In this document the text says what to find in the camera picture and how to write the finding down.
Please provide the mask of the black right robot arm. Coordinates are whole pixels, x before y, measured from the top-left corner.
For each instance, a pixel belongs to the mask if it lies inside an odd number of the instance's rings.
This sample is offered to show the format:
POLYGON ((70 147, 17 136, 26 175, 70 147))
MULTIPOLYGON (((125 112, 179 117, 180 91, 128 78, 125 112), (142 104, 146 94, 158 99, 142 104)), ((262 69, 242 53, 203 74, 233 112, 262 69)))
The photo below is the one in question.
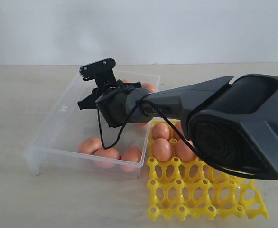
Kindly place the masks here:
POLYGON ((152 93, 113 75, 84 76, 97 87, 80 109, 97 109, 109 127, 178 119, 205 163, 234 176, 278 180, 278 76, 231 76, 152 93))

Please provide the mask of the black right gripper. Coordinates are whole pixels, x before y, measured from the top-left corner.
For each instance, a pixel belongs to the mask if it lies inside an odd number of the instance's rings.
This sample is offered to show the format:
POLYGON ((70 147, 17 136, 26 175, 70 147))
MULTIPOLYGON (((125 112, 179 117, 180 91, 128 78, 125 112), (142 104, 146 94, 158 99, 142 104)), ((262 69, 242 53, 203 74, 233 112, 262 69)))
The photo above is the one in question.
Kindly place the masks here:
POLYGON ((132 112, 141 98, 140 92, 140 82, 124 83, 118 80, 103 88, 94 88, 77 104, 80 110, 98 109, 109 127, 120 127, 124 123, 141 123, 141 110, 137 107, 132 112))

